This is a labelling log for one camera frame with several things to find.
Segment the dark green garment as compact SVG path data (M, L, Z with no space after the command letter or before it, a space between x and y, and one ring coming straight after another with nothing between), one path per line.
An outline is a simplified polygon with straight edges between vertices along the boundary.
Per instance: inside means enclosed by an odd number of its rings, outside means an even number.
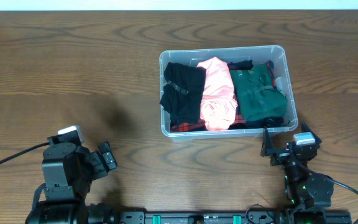
M288 99L277 88L274 64L268 60L250 70L231 70L239 110L246 121L287 114Z

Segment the salmon pink garment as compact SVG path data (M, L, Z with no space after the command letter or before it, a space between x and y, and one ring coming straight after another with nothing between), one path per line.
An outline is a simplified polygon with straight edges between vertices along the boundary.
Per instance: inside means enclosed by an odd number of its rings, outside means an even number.
M206 70L200 119L208 131L224 131L235 122L237 101L234 84L226 62L217 57L200 62L198 68Z

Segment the red navy plaid shirt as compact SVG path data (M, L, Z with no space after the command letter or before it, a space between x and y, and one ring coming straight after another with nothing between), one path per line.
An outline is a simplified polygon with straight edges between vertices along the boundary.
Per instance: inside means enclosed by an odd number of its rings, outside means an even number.
M246 120L242 117L239 108L236 111L236 118L234 123L230 125L229 129L248 129L245 127ZM192 132L192 131L206 131L205 122L199 119L196 123L179 123L172 121L170 123L171 133Z

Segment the black garment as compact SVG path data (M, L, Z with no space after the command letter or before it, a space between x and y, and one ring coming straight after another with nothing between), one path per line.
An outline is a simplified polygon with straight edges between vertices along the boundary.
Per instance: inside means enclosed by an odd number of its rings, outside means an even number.
M160 104L178 123L196 123L200 119L200 106L206 80L206 70L180 63L168 63L164 70L163 95Z
M229 70L250 70L253 68L253 63L252 60L243 60L237 63L230 62L227 66Z

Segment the dark navy garment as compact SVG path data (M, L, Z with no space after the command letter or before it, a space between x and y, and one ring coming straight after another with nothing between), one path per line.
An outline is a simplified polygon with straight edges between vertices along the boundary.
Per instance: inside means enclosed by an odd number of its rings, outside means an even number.
M284 127L284 118L283 117L268 117L260 119L257 121L246 121L245 127L248 129L257 129L257 128L281 128Z

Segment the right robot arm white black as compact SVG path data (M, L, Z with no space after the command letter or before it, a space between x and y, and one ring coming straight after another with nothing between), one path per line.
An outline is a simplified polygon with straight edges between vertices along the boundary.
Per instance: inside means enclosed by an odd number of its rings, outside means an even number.
M327 211L331 206L334 183L328 176L313 173L308 162L317 156L322 140L305 124L284 148L276 148L268 128L264 127L260 155L270 158L271 166L279 166L285 173L285 195L290 206L272 217L273 223L351 223L351 214Z

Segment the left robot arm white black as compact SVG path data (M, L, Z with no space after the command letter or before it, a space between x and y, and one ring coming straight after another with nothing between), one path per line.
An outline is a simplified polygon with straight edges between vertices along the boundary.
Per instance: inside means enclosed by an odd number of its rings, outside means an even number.
M34 193L26 223L119 223L119 214L103 203L86 205L92 181L117 168L107 141L90 152L72 142L52 144L44 150L45 183Z

